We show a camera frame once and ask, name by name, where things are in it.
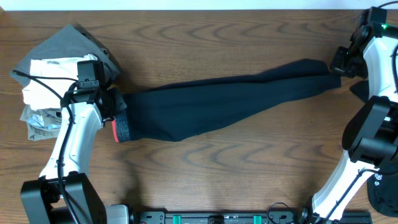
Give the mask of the black leggings with red waistband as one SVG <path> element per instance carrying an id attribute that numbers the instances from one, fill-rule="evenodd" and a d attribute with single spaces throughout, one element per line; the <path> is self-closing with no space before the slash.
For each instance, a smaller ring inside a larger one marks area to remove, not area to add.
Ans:
<path id="1" fill-rule="evenodd" d="M 339 88 L 326 63 L 303 59 L 255 75 L 173 83 L 123 96 L 112 122 L 116 142 L 177 142 L 225 128 L 281 103 Z"/>

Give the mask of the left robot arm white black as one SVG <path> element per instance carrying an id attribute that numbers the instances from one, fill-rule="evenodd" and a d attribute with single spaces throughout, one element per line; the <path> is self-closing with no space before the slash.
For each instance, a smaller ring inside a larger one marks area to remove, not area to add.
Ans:
<path id="1" fill-rule="evenodd" d="M 30 223 L 129 223 L 128 207 L 105 206 L 88 178 L 95 136 L 126 108 L 117 88 L 67 91 L 51 158 L 21 200 Z"/>

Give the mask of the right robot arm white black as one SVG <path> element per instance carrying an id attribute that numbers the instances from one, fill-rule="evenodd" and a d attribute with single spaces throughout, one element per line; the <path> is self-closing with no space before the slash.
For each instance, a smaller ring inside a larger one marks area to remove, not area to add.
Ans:
<path id="1" fill-rule="evenodd" d="M 371 223 L 369 213 L 346 212 L 359 188 L 382 167 L 397 161 L 397 27 L 368 22 L 340 47 L 331 69 L 369 83 L 368 100 L 343 132 L 343 155 L 297 223 Z"/>

